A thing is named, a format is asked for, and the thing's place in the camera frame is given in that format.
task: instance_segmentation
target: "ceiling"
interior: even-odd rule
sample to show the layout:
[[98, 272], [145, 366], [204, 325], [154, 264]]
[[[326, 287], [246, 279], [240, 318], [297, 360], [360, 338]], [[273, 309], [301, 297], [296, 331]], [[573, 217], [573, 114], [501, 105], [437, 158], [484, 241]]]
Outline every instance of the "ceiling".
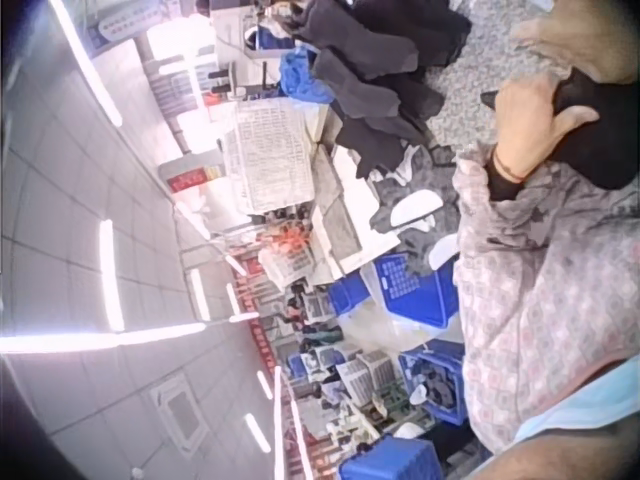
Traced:
[[[95, 61], [123, 117], [116, 129], [78, 70], [45, 4], [4, 109], [11, 113], [2, 191], [2, 335], [108, 331], [99, 265], [100, 222], [111, 219], [126, 329], [197, 321], [181, 250], [202, 237], [157, 183], [155, 167], [181, 155], [142, 71], [133, 41]], [[226, 263], [202, 268], [213, 318], [231, 306]], [[263, 369], [244, 324], [82, 353], [6, 358], [23, 399], [53, 444], [92, 480], [272, 477], [273, 459], [243, 417], [273, 445]], [[208, 433], [182, 455], [150, 391], [184, 375]]]

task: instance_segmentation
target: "blue basket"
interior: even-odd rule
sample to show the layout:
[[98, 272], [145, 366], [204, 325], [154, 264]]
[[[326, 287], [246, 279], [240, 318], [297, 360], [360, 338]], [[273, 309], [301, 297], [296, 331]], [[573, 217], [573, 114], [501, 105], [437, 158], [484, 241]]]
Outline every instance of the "blue basket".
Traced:
[[369, 297], [369, 290], [357, 270], [329, 287], [329, 299], [336, 315], [350, 312]]
[[415, 390], [417, 386], [415, 377], [424, 370], [426, 365], [438, 365], [449, 370], [453, 374], [455, 384], [457, 400], [455, 408], [447, 410], [429, 402], [421, 406], [435, 418], [454, 425], [462, 425], [469, 417], [467, 405], [464, 401], [464, 382], [462, 380], [464, 346], [444, 340], [431, 340], [427, 343], [427, 348], [425, 349], [424, 345], [420, 345], [413, 350], [401, 353], [398, 357], [407, 392], [411, 395], [411, 392]]
[[385, 435], [373, 448], [345, 460], [342, 480], [442, 480], [442, 469], [431, 442]]
[[459, 309], [458, 290], [453, 284], [453, 264], [449, 260], [426, 277], [406, 272], [407, 257], [402, 253], [374, 260], [387, 310], [396, 315], [447, 328], [449, 318]]
[[291, 369], [293, 378], [301, 378], [307, 376], [307, 369], [304, 367], [304, 362], [302, 361], [302, 357], [299, 353], [289, 355], [287, 363], [289, 364], [289, 368]]

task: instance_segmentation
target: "wrist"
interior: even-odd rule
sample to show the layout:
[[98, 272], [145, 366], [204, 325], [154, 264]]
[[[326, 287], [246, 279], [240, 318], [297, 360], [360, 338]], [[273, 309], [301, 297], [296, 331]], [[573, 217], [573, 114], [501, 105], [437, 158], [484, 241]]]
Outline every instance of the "wrist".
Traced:
[[496, 171], [511, 183], [524, 183], [530, 172], [521, 172], [519, 169], [512, 167], [512, 163], [508, 160], [505, 162], [505, 158], [510, 159], [512, 156], [505, 157], [503, 152], [500, 151], [499, 145], [496, 145], [491, 151], [491, 162], [493, 162]]

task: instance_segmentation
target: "red bracelet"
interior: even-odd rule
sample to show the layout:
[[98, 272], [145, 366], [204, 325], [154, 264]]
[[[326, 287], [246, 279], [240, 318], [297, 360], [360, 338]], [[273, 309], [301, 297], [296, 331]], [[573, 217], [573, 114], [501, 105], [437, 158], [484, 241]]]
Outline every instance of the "red bracelet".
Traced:
[[512, 179], [517, 180], [520, 183], [526, 180], [526, 177], [520, 177], [519, 175], [516, 175], [511, 171], [509, 167], [507, 167], [504, 163], [502, 163], [502, 161], [500, 160], [500, 157], [498, 157], [498, 145], [495, 145], [493, 147], [493, 151], [491, 152], [491, 158], [493, 158], [494, 162], [500, 165], [500, 168], [502, 168], [502, 170], [504, 170], [504, 172], [507, 175], [509, 175]]

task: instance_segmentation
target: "black sleeve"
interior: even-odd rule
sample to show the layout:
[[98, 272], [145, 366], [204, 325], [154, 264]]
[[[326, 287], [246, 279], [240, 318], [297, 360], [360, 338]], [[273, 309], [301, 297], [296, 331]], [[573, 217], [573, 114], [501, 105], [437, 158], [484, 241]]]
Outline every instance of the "black sleeve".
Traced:
[[493, 159], [487, 163], [487, 175], [489, 175], [489, 198], [492, 202], [503, 200], [515, 200], [522, 189], [519, 183], [513, 183], [504, 178], [496, 169]]

